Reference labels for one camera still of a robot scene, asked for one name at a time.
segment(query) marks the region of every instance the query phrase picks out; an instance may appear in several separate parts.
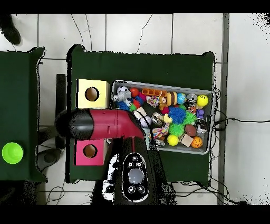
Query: green cloth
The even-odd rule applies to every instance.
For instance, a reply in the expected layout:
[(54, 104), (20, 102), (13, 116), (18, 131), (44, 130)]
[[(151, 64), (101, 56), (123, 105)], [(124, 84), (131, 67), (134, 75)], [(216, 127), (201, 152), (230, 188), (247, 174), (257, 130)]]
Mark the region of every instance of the green cloth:
[[(38, 78), (37, 62), (43, 48), (29, 52), (0, 52), (0, 180), (45, 182), (36, 168)], [(16, 142), (24, 150), (22, 160), (8, 164), (2, 148)]]
[[(70, 49), (71, 102), (75, 108), (76, 80), (114, 80), (211, 90), (214, 55), (153, 55), (84, 52), (80, 45)], [(70, 149), (70, 179), (101, 180), (103, 166), (74, 166), (74, 141)], [(208, 185), (209, 154), (196, 155), (160, 151), (168, 181), (199, 181)]]

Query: teddy bear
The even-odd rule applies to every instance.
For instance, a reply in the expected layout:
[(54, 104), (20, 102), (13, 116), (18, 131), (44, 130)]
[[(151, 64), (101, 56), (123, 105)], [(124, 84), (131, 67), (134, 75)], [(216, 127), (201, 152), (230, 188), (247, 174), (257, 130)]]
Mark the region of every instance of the teddy bear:
[(166, 101), (167, 100), (165, 97), (163, 97), (163, 96), (159, 97), (159, 109), (160, 110), (163, 110), (164, 107), (168, 107), (168, 105), (166, 104)]

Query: pink box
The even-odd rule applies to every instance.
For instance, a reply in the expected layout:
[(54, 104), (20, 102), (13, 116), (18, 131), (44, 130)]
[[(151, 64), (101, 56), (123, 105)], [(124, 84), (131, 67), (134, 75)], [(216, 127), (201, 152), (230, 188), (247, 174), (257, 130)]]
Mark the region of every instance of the pink box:
[[(94, 145), (97, 148), (97, 153), (95, 157), (88, 158), (84, 155), (83, 149), (87, 145)], [(74, 150), (76, 151), (76, 166), (102, 166), (104, 165), (104, 159), (107, 153), (107, 143), (104, 139), (97, 140), (83, 140), (75, 141)]]

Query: yellow box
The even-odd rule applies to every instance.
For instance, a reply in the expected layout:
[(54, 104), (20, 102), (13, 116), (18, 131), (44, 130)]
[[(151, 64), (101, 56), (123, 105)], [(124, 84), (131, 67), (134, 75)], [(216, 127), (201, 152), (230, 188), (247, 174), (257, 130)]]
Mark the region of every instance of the yellow box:
[[(106, 81), (78, 79), (77, 82), (78, 108), (109, 108), (110, 85)], [(90, 101), (95, 98), (94, 95), (92, 95), (93, 92), (96, 92), (98, 97), (96, 100)]]

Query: yellow ball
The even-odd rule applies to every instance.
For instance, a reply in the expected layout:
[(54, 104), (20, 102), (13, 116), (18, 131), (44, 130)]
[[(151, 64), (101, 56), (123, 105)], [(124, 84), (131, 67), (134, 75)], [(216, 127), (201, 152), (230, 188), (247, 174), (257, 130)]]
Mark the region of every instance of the yellow ball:
[(168, 138), (167, 138), (167, 142), (169, 145), (171, 146), (175, 146), (178, 144), (179, 142), (179, 138), (175, 135), (169, 135)]
[(202, 145), (203, 145), (203, 140), (200, 137), (195, 136), (193, 138), (193, 142), (191, 142), (191, 146), (193, 148), (200, 148)]
[(207, 104), (208, 104), (208, 97), (207, 96), (205, 96), (205, 95), (198, 96), (197, 105), (199, 107), (204, 107)]

